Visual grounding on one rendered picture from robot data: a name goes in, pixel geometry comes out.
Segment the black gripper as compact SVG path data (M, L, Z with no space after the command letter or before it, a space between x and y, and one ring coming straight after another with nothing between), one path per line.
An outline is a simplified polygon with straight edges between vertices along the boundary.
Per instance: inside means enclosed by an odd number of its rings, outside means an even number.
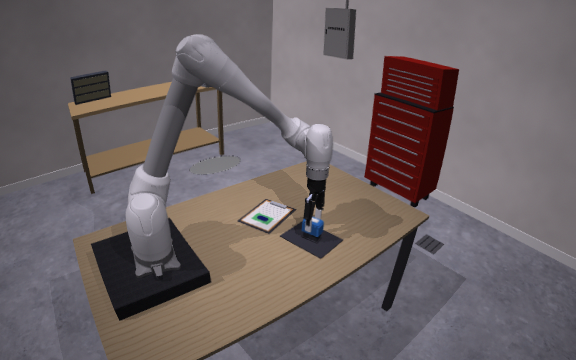
M326 189L325 187L326 187L326 180L315 181L315 180L311 180L311 179L307 178L307 188L309 189L310 193L309 193L309 197L305 198L305 209L304 209L304 217L303 217L303 219L306 219L305 220L305 231L307 231L307 232L311 232L312 215L313 215L315 204L316 204L315 218L321 220L321 213L322 213L322 210L324 209L322 207L324 207L324 200L325 200L325 190L324 189ZM322 201L321 201L321 199L322 199ZM310 216L310 214L311 214L311 216Z

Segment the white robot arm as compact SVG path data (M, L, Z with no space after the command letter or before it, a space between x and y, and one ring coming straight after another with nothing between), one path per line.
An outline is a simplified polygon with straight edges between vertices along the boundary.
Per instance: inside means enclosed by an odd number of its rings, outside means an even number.
M215 43L210 37L195 34L177 46L173 80L144 166L136 169L129 187L125 217L137 278L181 269L165 208L171 181L167 170L194 96L204 83L242 101L274 123L282 131L282 138L303 153L309 179L328 178L333 152L331 129L323 124L310 127L298 118L287 117Z

